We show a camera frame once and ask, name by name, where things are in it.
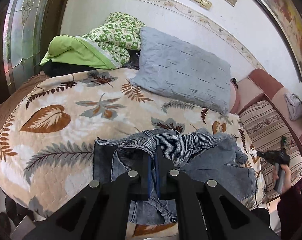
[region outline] green blanket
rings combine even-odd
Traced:
[[[111,13],[103,25],[82,36],[54,37],[40,65],[51,59],[101,69],[120,68],[130,59],[126,49],[141,49],[143,26],[144,23],[131,15]]]

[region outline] blue denim fabric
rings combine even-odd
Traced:
[[[94,146],[93,178],[101,183],[115,180],[131,170],[141,150],[153,161],[157,145],[161,145],[164,158],[172,160],[177,169],[192,179],[215,179],[238,200],[255,192],[254,170],[238,165],[245,163],[247,156],[229,134],[211,135],[205,128],[185,135],[175,130],[146,130],[120,140],[98,139]],[[172,223],[177,218],[175,201],[158,199],[153,162],[151,174],[151,198],[131,201],[128,221],[143,225]]]

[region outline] bedspread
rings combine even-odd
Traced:
[[[128,81],[137,70],[94,70],[47,79],[9,116],[0,132],[0,187],[22,206],[49,216],[92,180],[97,137],[120,139],[138,131],[206,127],[231,134],[258,177],[260,159],[237,115],[152,94]],[[242,203],[249,209],[254,196]]]

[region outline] quilted pillowcase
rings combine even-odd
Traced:
[[[188,42],[142,27],[140,71],[130,80],[155,94],[230,111],[230,64]]]
[[[260,101],[243,111],[240,119],[257,151],[280,150],[281,137],[287,137],[286,153],[290,156],[292,184],[296,184],[302,177],[302,156],[277,111],[267,101]],[[272,165],[261,159],[261,168],[268,199],[278,197],[279,194],[274,190]]]

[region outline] black device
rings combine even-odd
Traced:
[[[267,151],[257,152],[257,156],[263,158],[268,163],[275,165],[278,179],[275,182],[274,190],[279,194],[282,194],[282,187],[285,178],[285,172],[281,168],[281,164],[289,165],[290,156],[286,154],[287,139],[285,136],[281,138],[281,150],[280,151]]]
[[[181,240],[279,240],[280,238],[215,180],[192,180],[163,158],[157,146],[154,163],[141,151],[134,170],[115,181],[93,180],[23,240],[125,239],[131,200],[147,200],[151,167],[161,200],[175,199]]]

